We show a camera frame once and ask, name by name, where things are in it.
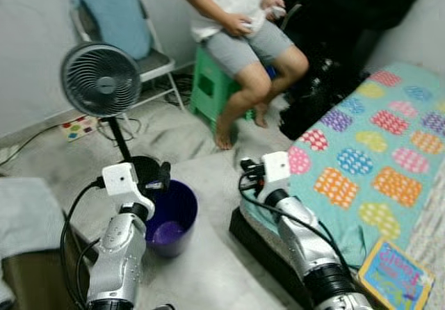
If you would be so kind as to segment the blue children's picture book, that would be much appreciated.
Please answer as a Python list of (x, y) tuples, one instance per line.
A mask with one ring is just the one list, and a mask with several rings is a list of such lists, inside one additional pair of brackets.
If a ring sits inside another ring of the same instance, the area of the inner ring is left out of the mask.
[(387, 240), (372, 247), (359, 281), (384, 310), (425, 310), (435, 278)]

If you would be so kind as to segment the teal blanket with colourful patches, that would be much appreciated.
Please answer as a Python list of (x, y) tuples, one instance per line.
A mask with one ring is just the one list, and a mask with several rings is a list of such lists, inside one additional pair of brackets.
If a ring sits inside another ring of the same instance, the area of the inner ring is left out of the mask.
[(327, 227), (350, 265), (381, 239), (407, 249), (445, 154), (441, 81), (391, 63), (299, 136), (287, 190)]

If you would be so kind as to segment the black standing fan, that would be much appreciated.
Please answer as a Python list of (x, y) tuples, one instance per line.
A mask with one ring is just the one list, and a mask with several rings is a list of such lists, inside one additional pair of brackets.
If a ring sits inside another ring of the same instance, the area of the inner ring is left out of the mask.
[(117, 119), (142, 93), (139, 68), (128, 53), (103, 42), (81, 43), (63, 57), (60, 81), (71, 106), (108, 124), (122, 161), (133, 164), (139, 184), (160, 173), (155, 158), (131, 154)]

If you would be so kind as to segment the purple plastic bucket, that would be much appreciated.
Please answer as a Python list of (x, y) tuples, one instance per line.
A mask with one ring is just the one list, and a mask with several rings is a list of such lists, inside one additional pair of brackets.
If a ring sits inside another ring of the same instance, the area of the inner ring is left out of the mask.
[(146, 223), (147, 247), (158, 256), (180, 256), (191, 242), (197, 210), (197, 196), (191, 187), (172, 180), (168, 189), (156, 196), (154, 215)]

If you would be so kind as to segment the blue cloth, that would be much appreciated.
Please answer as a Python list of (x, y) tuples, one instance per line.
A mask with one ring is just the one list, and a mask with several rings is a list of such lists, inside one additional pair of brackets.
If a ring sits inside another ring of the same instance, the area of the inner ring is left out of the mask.
[(71, 4), (89, 10), (101, 41), (124, 50), (136, 60), (149, 55), (152, 34), (140, 0), (71, 0)]

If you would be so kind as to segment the black bed frame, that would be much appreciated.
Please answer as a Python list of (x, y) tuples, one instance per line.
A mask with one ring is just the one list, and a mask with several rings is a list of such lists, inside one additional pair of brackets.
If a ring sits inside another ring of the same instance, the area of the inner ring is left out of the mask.
[(269, 272), (271, 278), (275, 279), (299, 307), (304, 310), (312, 310), (312, 298), (309, 296), (309, 292), (303, 288), (301, 279), (293, 271), (292, 266), (289, 265), (289, 260), (286, 256), (277, 253), (261, 237), (261, 234), (251, 227), (239, 208), (232, 209), (229, 233), (258, 261), (266, 272)]

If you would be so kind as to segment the grey folding chair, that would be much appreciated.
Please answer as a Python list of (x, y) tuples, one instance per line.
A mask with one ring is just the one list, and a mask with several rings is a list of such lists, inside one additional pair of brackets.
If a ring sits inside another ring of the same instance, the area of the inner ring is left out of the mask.
[[(153, 79), (160, 77), (165, 77), (169, 81), (169, 87), (162, 92), (144, 92), (140, 101), (138, 101), (136, 105), (142, 106), (146, 101), (152, 101), (159, 99), (160, 97), (172, 95), (175, 97), (178, 107), (182, 112), (185, 112), (185, 103), (181, 99), (181, 94), (175, 83), (174, 76), (172, 75), (176, 65), (175, 59), (169, 56), (163, 49), (162, 44), (158, 39), (158, 34), (156, 34), (154, 25), (147, 14), (142, 0), (136, 1), (139, 3), (143, 20), (152, 37), (152, 46), (150, 46), (149, 53), (147, 53), (146, 57), (136, 61), (140, 68), (140, 79), (142, 79), (143, 83), (153, 81)], [(75, 1), (72, 5), (73, 8), (71, 8), (70, 17), (76, 31), (76, 36), (79, 37), (80, 41), (103, 41), (101, 29), (99, 29), (97, 21), (89, 9), (86, 8), (86, 5), (83, 4), (82, 1)]]

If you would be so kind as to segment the small multicolour patterned box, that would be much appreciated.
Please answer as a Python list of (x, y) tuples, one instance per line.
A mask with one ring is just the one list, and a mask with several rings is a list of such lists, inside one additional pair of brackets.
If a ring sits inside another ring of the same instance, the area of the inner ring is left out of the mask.
[(99, 120), (93, 116), (83, 114), (76, 119), (60, 124), (60, 131), (68, 142), (79, 140), (83, 136), (96, 132)]

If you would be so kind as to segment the green plastic stool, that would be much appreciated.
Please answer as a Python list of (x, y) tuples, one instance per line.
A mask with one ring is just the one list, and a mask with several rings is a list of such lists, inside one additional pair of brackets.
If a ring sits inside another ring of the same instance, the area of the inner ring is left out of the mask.
[(191, 87), (188, 109), (210, 129), (216, 128), (218, 116), (231, 95), (241, 90), (241, 85), (229, 78), (201, 46), (196, 47)]

